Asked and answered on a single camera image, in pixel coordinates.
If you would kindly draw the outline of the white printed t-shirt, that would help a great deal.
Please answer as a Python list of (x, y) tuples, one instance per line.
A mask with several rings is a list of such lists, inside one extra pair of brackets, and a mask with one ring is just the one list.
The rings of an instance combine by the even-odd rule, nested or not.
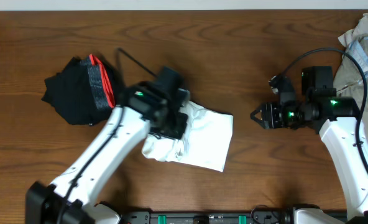
[(149, 134), (142, 148), (144, 157), (223, 172), (234, 116), (209, 110), (192, 101), (180, 111), (188, 115), (183, 137), (177, 140)]

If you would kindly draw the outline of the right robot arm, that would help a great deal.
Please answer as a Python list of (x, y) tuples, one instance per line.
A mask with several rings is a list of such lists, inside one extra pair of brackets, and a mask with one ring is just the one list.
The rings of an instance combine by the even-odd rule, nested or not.
[(274, 77), (270, 86), (278, 101), (261, 104), (250, 117), (264, 129), (309, 127), (329, 151), (343, 188), (347, 222), (368, 223), (368, 143), (364, 125), (358, 124), (354, 98), (337, 96), (329, 66), (302, 70), (303, 102), (296, 99), (287, 77)]

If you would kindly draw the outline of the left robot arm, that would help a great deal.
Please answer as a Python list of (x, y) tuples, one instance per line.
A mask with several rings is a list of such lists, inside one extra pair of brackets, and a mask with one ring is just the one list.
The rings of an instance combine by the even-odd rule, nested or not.
[(119, 223), (120, 215), (97, 203), (106, 182), (148, 134), (181, 139), (188, 116), (180, 108), (190, 93), (183, 77), (164, 67), (152, 82), (124, 90), (94, 141), (50, 185), (34, 182), (25, 196), (26, 223)]

